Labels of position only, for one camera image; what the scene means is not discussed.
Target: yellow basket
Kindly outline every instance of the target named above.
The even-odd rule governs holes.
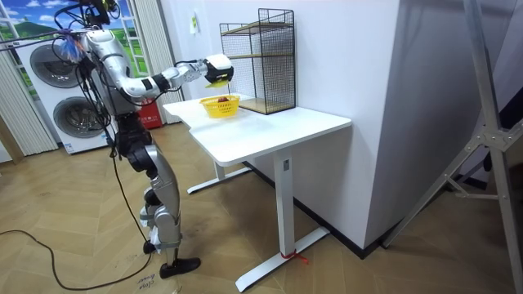
[[[218,102],[220,98],[227,98],[228,101]],[[209,117],[226,118],[236,114],[239,105],[239,96],[220,95],[210,98],[203,98],[199,103],[203,105]]]

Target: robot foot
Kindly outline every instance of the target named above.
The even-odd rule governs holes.
[[[178,258],[173,266],[167,266],[167,264],[162,265],[160,268],[160,278],[169,278],[173,275],[189,273],[190,271],[198,269],[201,264],[202,261],[199,258]]]
[[[150,241],[144,243],[144,253],[150,254],[156,250],[156,247]]]

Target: white desk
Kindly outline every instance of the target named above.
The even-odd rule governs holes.
[[[241,276],[236,281],[240,292],[288,260],[282,255],[289,256],[295,251],[299,253],[329,233],[320,227],[294,242],[293,163],[289,147],[349,127],[352,124],[349,118],[301,107],[270,115],[238,109],[238,113],[231,118],[210,118],[199,100],[163,107],[190,128],[189,133],[215,163],[217,178],[188,189],[189,193],[250,171],[246,167],[225,175],[223,167],[273,153],[281,254]]]

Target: window curtain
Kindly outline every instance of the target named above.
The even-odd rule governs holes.
[[[58,149],[9,52],[0,52],[0,115],[24,155]]]
[[[151,0],[132,0],[131,5],[136,12],[138,27],[141,28],[141,36],[145,44],[145,53],[149,56],[148,65],[152,74],[157,74],[175,63],[171,47],[168,41],[168,34],[163,25],[162,12],[157,1]],[[168,92],[156,100],[162,121],[166,123],[180,122],[178,117],[172,116],[163,105],[183,101],[181,91]]]

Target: washing machine door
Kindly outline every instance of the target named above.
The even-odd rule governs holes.
[[[42,81],[50,86],[59,88],[77,86],[76,66],[60,59],[67,60],[65,55],[60,52],[58,45],[41,45],[31,54],[31,68]]]
[[[70,97],[53,111],[55,124],[64,133],[76,138],[92,138],[103,132],[96,121],[95,110],[85,97]]]

